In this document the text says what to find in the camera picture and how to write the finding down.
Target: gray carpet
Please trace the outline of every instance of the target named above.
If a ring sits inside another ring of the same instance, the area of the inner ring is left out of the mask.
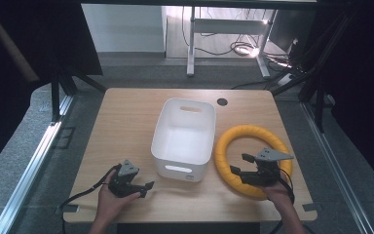
[[[195,76],[188,78],[186,66],[182,62],[159,61],[159,65],[145,60],[135,60],[132,64],[124,65],[109,63],[108,66],[103,66],[104,76],[93,78],[106,87],[123,88],[231,89],[239,84],[263,82],[257,67],[236,65],[234,61],[199,61]],[[74,80],[79,92],[74,98],[73,108],[28,193],[11,233],[61,233],[60,217],[54,214],[54,210],[69,196],[103,98],[103,94],[93,87],[79,79]],[[263,89],[266,84],[244,88]],[[318,210],[318,219],[307,222],[306,225],[315,233],[359,233],[353,215],[302,112],[297,100],[299,90],[300,87],[295,87],[276,96],[276,101]],[[51,121],[49,101],[49,86],[42,87],[33,94],[30,109],[23,122],[0,155],[0,214]],[[324,111],[323,126],[326,137],[374,228],[374,172],[337,126],[330,109]],[[262,223],[261,232],[269,233],[276,224]],[[89,224],[66,224],[67,233],[86,233],[89,228]],[[111,227],[108,233],[114,233],[114,228]]]

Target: basket handle hole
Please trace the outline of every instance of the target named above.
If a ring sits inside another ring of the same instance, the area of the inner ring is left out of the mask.
[[[190,111],[190,112],[198,112],[198,113],[203,112],[200,108],[190,107],[190,106],[180,106],[180,110]]]
[[[176,167],[176,166],[170,166],[170,165],[166,165],[166,169],[172,170],[172,171],[178,171],[178,172],[182,172],[182,173],[191,173],[191,172],[193,172],[193,170],[191,170],[191,169],[181,168],[181,167]]]

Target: yellow foam ring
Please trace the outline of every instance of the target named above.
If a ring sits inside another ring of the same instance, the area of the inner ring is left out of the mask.
[[[288,154],[289,151],[286,145],[270,131],[255,125],[238,125],[227,130],[217,141],[214,150],[214,160],[218,172],[220,172],[223,179],[233,188],[239,192],[259,199],[266,199],[266,194],[257,187],[249,184],[243,184],[238,175],[232,174],[230,164],[226,159],[227,147],[233,139],[237,137],[258,137],[268,143],[272,148],[282,153]],[[292,161],[281,160],[279,167],[287,172],[290,176],[292,173]]]

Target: wooden table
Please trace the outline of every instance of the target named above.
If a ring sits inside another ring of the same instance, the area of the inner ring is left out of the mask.
[[[169,98],[188,98],[214,105],[217,114],[214,144],[229,128],[241,124],[264,127],[288,146],[286,130],[270,92],[236,90],[181,89],[110,89],[106,92],[93,126],[81,167],[71,196],[89,189],[114,165],[129,159],[140,168],[132,184],[154,180],[152,190],[143,199],[129,204],[120,214],[120,223],[155,222],[260,222],[280,220],[270,201],[256,201],[236,192],[219,175],[213,157],[201,182],[181,181],[157,174],[151,143],[155,127]],[[217,104],[227,99],[225,106]],[[246,152],[255,155],[268,146],[256,138],[233,140],[227,150],[231,165],[245,171],[255,168],[242,160]],[[297,159],[293,160],[295,208],[302,220],[314,220],[316,211],[305,212],[302,205],[312,204],[312,198],[302,176]],[[92,222],[97,204],[97,190],[71,204],[79,206],[77,213],[65,213],[68,222]]]

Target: hand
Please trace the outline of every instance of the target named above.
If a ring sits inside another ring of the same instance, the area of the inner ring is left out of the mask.
[[[139,198],[139,192],[133,193],[124,198],[117,198],[109,189],[108,183],[116,170],[112,171],[98,193],[98,207],[96,210],[95,220],[90,233],[104,233],[108,225],[118,216],[123,207],[129,202]]]
[[[282,172],[280,172],[280,177],[286,181],[286,175]],[[283,204],[283,203],[290,203],[291,200],[288,194],[287,189],[279,182],[276,182],[275,184],[271,186],[258,186],[269,198],[270,201],[272,201],[275,205],[276,204]]]
[[[281,178],[286,180],[286,176],[280,173]],[[276,182],[272,186],[262,187],[258,186],[270,201],[275,204],[276,210],[280,213],[283,222],[284,233],[286,234],[304,234],[302,222],[293,207],[291,199],[288,195],[287,189],[280,183]]]

